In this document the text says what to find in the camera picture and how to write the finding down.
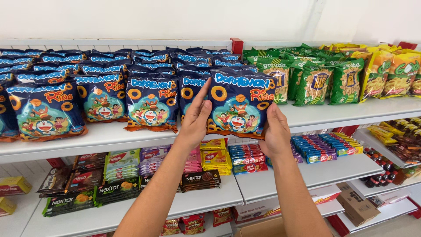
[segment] doraemon character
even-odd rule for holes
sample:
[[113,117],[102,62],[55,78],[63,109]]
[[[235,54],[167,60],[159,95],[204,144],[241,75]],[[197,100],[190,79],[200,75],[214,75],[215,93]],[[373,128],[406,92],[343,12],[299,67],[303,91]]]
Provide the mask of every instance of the doraemon character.
[[112,117],[112,111],[108,107],[101,107],[98,110],[99,115],[101,115],[104,118],[111,118]]
[[245,119],[239,116],[234,116],[227,120],[232,127],[234,132],[241,132],[244,129]]
[[143,114],[143,117],[145,117],[146,123],[149,126],[152,126],[153,124],[156,124],[156,119],[157,119],[157,113],[155,111],[152,110],[148,110]]
[[42,132],[42,134],[45,135],[51,135],[56,133],[55,131],[53,131],[54,124],[50,121],[41,120],[37,122],[36,127],[39,131]]

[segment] cardboard box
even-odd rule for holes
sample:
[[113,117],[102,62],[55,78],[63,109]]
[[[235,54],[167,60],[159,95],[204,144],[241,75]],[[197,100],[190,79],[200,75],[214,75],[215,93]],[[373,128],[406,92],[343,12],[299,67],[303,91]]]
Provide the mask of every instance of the cardboard box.
[[286,237],[282,216],[252,223],[237,230],[234,237]]
[[336,200],[344,207],[345,216],[357,227],[380,214],[370,201],[363,200],[348,184],[338,183],[342,191]]
[[387,206],[399,202],[407,198],[411,193],[407,189],[398,189],[388,193],[380,194],[377,196],[367,198],[374,207],[379,209],[380,207]]
[[5,197],[0,197],[0,216],[12,215],[16,210],[16,204]]
[[309,190],[309,193],[314,203],[317,205],[335,200],[341,193],[341,190],[336,185],[328,185],[317,189],[311,189]]
[[272,198],[248,204],[247,206],[235,206],[233,208],[236,224],[257,220],[264,217],[281,213],[278,198]]
[[27,194],[32,185],[23,176],[0,178],[0,197]]

